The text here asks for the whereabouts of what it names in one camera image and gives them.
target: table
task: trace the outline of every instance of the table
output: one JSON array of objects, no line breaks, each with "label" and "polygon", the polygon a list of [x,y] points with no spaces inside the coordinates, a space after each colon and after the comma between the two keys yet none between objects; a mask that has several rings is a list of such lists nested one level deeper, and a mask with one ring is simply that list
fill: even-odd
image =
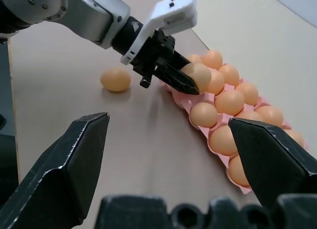
[{"label": "table", "polygon": [[[131,15],[144,22],[159,0],[124,0]],[[203,55],[205,45],[191,30],[175,35],[176,50]],[[257,203],[243,195],[225,175],[184,112],[157,79],[149,89],[134,73],[129,91],[111,94],[99,77],[123,67],[120,55],[103,50],[55,23],[28,28],[11,40],[16,124],[21,176],[70,123],[88,114],[109,112],[110,123],[99,183],[87,220],[94,225],[100,200],[110,194],[160,195],[168,209],[188,202],[206,211],[208,200],[229,196],[239,205]]]}]

